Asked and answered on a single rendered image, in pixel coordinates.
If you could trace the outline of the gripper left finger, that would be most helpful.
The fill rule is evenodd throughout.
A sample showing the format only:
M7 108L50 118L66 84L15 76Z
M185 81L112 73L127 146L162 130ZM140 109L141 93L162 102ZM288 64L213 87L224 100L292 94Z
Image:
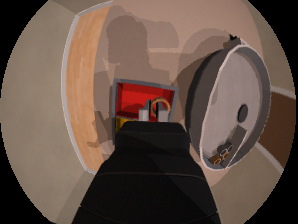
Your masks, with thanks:
M151 99L147 99L144 108L139 109L139 121L148 121L151 114Z

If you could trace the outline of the grey tray with red and yellow bins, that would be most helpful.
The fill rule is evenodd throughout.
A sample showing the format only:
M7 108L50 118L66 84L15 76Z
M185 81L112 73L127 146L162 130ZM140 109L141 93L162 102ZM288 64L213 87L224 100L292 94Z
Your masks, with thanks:
M147 99L151 99L152 102L158 96L166 98L171 108L168 122L172 122L178 93L179 87L113 78L111 113L113 146L115 146L115 136L124 122L139 121L138 110L144 107Z

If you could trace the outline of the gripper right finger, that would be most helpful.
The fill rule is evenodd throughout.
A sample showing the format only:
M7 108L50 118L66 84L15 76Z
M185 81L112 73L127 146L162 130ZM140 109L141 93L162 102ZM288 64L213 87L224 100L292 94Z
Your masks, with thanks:
M168 122L168 109L164 109L162 102L156 102L156 118L158 118L158 122Z

